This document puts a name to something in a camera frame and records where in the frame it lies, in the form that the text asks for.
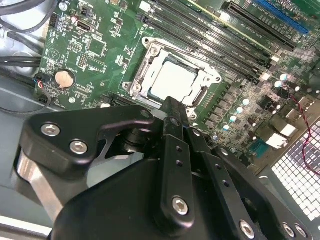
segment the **red wire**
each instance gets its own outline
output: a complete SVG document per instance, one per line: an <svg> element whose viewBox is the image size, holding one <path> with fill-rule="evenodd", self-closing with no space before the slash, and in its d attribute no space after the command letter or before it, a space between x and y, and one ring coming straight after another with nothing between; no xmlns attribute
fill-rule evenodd
<svg viewBox="0 0 320 240"><path fill-rule="evenodd" d="M308 123L308 121L307 121L307 117L306 117L306 115L305 115L305 112L304 112L301 104L295 99L295 97L294 97L293 95L291 95L291 98L292 98L292 100L297 104L297 106L298 106L298 108L299 108L299 111L300 111L301 114L302 114L302 117L303 117L303 120L304 120L304 122L305 122L305 125L306 125L306 127L307 127L307 131L308 131L308 137L305 139L305 141L304 141L304 143L303 143L303 146L302 146L302 159L303 159L303 162L304 162L304 164L305 164L305 166L306 166L307 169L309 169L309 170L310 170L311 172L313 172L315 175L320 176L320 172L315 171L315 170L309 165L309 163L307 163L307 160L306 160L306 147L307 147L307 145L308 145L308 143L309 143L309 141L310 141L310 139L311 139L311 137L312 137L312 135L311 135L311 128L310 128L309 123Z"/></svg>

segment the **black cable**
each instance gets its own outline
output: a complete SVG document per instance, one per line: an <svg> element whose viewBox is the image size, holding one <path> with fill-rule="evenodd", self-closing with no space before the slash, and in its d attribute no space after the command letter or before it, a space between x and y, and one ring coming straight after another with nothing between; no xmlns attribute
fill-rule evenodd
<svg viewBox="0 0 320 240"><path fill-rule="evenodd" d="M8 6L1 6L0 16L26 12L30 9L34 9L45 1L46 0L25 0Z"/></svg>
<svg viewBox="0 0 320 240"><path fill-rule="evenodd" d="M49 20L51 15L54 13L57 5L58 5L58 1L57 0L53 0L49 12L45 15L45 17L42 19L42 21L39 24L37 24L36 26L31 27L29 29L18 29L15 26L11 25L10 23L8 23L6 21L3 21L1 18L0 18L0 24L3 27L5 27L5 28L7 28L7 29L9 29L11 31L14 31L16 33L19 33L19 34L30 34L30 33L33 33L35 31L37 31L38 29L40 29Z"/></svg>
<svg viewBox="0 0 320 240"><path fill-rule="evenodd" d="M0 62L0 66L20 67L20 68L39 68L40 62L8 61L8 62Z"/></svg>
<svg viewBox="0 0 320 240"><path fill-rule="evenodd" d="M0 62L40 62L37 56L0 56Z"/></svg>
<svg viewBox="0 0 320 240"><path fill-rule="evenodd" d="M13 39L13 40L15 40L17 42L22 43L27 48L29 48L30 50L34 51L35 53L37 53L39 55L43 54L44 49L41 46L33 43L32 41L24 38L23 36L21 36L20 34L14 32L14 31L9 31L8 34L7 34L7 37L11 38L11 39Z"/></svg>
<svg viewBox="0 0 320 240"><path fill-rule="evenodd" d="M36 86L36 83L34 82L34 80L32 78L24 76L24 75L20 75L16 72L11 71L6 68L0 67L0 75L6 76L7 78L10 78L11 80L17 81L17 82L19 82L25 86L28 86L32 89L34 89Z"/></svg>
<svg viewBox="0 0 320 240"><path fill-rule="evenodd" d="M4 112L6 114L11 114L11 115L18 115L18 116L28 116L28 115L33 115L33 114L38 114L40 112L42 112L43 110L45 110L46 108L49 107L49 105L51 104L52 102L52 99L50 97L50 94L47 92L47 90L42 87L40 88L40 91L42 91L42 93L47 97L48 101L46 102L46 104L41 107L40 109L37 109L37 110L33 110L33 111L12 111L12 110L8 110L8 109L5 109L3 107L0 106L0 111L1 112Z"/></svg>

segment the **motherboard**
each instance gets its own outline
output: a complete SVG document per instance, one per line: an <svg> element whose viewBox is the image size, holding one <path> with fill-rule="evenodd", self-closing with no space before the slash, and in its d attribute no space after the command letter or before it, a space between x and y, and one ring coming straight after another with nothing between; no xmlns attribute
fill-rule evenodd
<svg viewBox="0 0 320 240"><path fill-rule="evenodd" d="M290 96L304 111L320 97L320 5L307 2L61 1L36 78L67 111L173 97L213 142L259 158L298 131Z"/></svg>

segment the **capacitor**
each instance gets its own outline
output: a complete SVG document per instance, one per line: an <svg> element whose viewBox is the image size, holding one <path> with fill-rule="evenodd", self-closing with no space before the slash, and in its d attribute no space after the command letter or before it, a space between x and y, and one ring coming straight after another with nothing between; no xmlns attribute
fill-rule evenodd
<svg viewBox="0 0 320 240"><path fill-rule="evenodd" d="M233 114L229 114L228 117L231 123L234 123L237 120L237 117Z"/></svg>
<svg viewBox="0 0 320 240"><path fill-rule="evenodd" d="M273 115L277 113L277 110L274 107L270 107L268 111Z"/></svg>
<svg viewBox="0 0 320 240"><path fill-rule="evenodd" d="M300 87L299 87L297 84L295 84L294 82L287 81L287 82L286 82L286 85L287 85L289 88L295 90L296 92L298 92L298 91L300 90Z"/></svg>
<svg viewBox="0 0 320 240"><path fill-rule="evenodd" d="M284 74L281 74L281 75L280 75L280 80L281 80L281 81L286 81L287 79L288 79L288 74L285 74L285 73L284 73Z"/></svg>
<svg viewBox="0 0 320 240"><path fill-rule="evenodd" d="M241 98L241 102L242 102L242 104L243 105L245 105L245 106L247 106L247 105L249 105L249 103L250 103L250 101L249 101L249 99L248 98Z"/></svg>
<svg viewBox="0 0 320 240"><path fill-rule="evenodd" d="M277 110L281 109L281 105L279 103L277 103L276 101L272 104L272 107Z"/></svg>
<svg viewBox="0 0 320 240"><path fill-rule="evenodd" d="M72 22L73 24L77 23L79 20L80 20L79 16L72 16L72 17L71 17L71 22Z"/></svg>
<svg viewBox="0 0 320 240"><path fill-rule="evenodd" d="M253 131L249 131L248 134L249 134L249 137L250 137L253 141L257 139L257 136L254 134Z"/></svg>
<svg viewBox="0 0 320 240"><path fill-rule="evenodd" d="M68 5L64 1L61 1L58 6L62 12L65 12L68 10Z"/></svg>
<svg viewBox="0 0 320 240"><path fill-rule="evenodd" d="M242 106L235 106L235 110L238 114L242 114L244 111L244 108Z"/></svg>
<svg viewBox="0 0 320 240"><path fill-rule="evenodd" d="M257 124L255 123L255 121L254 121L251 117L248 118L248 123L249 123L252 127L257 126Z"/></svg>
<svg viewBox="0 0 320 240"><path fill-rule="evenodd" d="M273 85L275 88L280 88L282 86L282 81L276 81Z"/></svg>
<svg viewBox="0 0 320 240"><path fill-rule="evenodd" d="M222 129L225 131L228 131L230 128L230 126L226 122L222 123L221 126L222 126Z"/></svg>
<svg viewBox="0 0 320 240"><path fill-rule="evenodd" d="M219 137L218 137L218 135L217 135L216 133L214 133L211 138L212 138L212 140L213 140L214 142L216 142L216 141L219 140Z"/></svg>

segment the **cable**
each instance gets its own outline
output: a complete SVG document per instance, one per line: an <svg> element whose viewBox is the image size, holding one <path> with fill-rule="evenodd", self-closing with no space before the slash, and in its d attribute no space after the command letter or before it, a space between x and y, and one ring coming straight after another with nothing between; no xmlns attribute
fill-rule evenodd
<svg viewBox="0 0 320 240"><path fill-rule="evenodd" d="M40 62L8 61L8 62L0 62L0 66L20 67L20 68L39 68Z"/></svg>
<svg viewBox="0 0 320 240"><path fill-rule="evenodd" d="M38 46L37 44L33 43L32 41L24 38L23 36L21 36L20 34L14 32L14 31L9 31L7 33L8 38L11 38L17 42L22 43L23 45L25 45L27 48L31 49L32 51L34 51L35 53L42 55L44 49L40 46Z"/></svg>
<svg viewBox="0 0 320 240"><path fill-rule="evenodd" d="M57 0L53 0L49 12L44 16L44 18L42 19L42 21L41 21L39 24L37 24L36 26L31 27L31 28L29 28L29 29L19 29L19 28L16 28L15 26L13 26L13 25L11 25L10 23L2 20L1 18L0 18L0 24L1 24L3 27L5 27L5 28L7 28L7 29L9 29L9 30L11 30L11 31L13 31L13 32L19 33L19 34L30 34L30 33L33 33L33 32L35 32L35 31L37 31L38 29L40 29L40 28L49 20L49 18L51 17L51 15L54 13L57 5L58 5L58 1L57 1Z"/></svg>
<svg viewBox="0 0 320 240"><path fill-rule="evenodd" d="M18 14L34 9L46 0L25 0L8 6L0 7L0 16Z"/></svg>
<svg viewBox="0 0 320 240"><path fill-rule="evenodd" d="M8 110L5 109L3 107L0 106L0 111L4 112L6 114L11 114L11 115L18 115L18 116L28 116L28 115L33 115L33 114L38 114L40 112L42 112L43 110L45 110L46 108L49 107L49 105L52 102L51 96L50 94L47 92L47 90L44 88L43 83L41 81L37 82L38 87L40 89L40 91L47 97L47 102L46 104L41 107L40 109L34 110L34 111L12 111L12 110Z"/></svg>
<svg viewBox="0 0 320 240"><path fill-rule="evenodd" d="M302 114L302 118L303 118L303 120L304 120L304 122L305 122L305 125L306 125L306 127L307 127L307 132L308 132L308 137L305 139L305 141L304 141L304 143L303 143L303 145L302 145L302 159L303 159L303 162L304 162L304 164L305 164L305 166L306 166L307 169L309 169L309 170L310 170L311 172L313 172L315 175L320 176L320 172L315 171L315 170L309 165L309 163L307 163L307 159L306 159L306 147L307 147L307 145L308 145L308 143L309 143L309 141L310 141L310 139L311 139L311 137L312 137L311 128L310 128L310 126L309 126L307 117L306 117L306 115L305 115L305 112L304 112L301 104L298 102L298 100L295 99L295 97L294 97L293 94L291 95L291 99L297 104L297 106L298 106L298 108L299 108L299 111L300 111L301 114Z"/></svg>
<svg viewBox="0 0 320 240"><path fill-rule="evenodd" d="M32 80L32 78L24 76L24 75L20 75L14 71L9 70L9 69L0 67L0 75L6 76L6 77L10 78L11 80L17 81L17 82L19 82L27 87L30 87L32 89L35 88L35 83Z"/></svg>
<svg viewBox="0 0 320 240"><path fill-rule="evenodd" d="M41 57L37 56L0 56L1 62L40 62Z"/></svg>

